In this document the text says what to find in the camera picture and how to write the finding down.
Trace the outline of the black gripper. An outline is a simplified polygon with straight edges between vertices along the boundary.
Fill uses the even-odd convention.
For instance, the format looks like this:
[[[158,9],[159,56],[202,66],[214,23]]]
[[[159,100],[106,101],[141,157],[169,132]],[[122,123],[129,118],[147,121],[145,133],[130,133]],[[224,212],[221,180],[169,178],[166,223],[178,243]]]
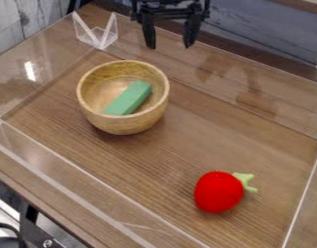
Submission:
[[[186,19],[182,41],[191,47],[197,41],[202,18],[210,16],[210,0],[131,0],[131,20],[141,21],[146,46],[155,49],[157,19]]]

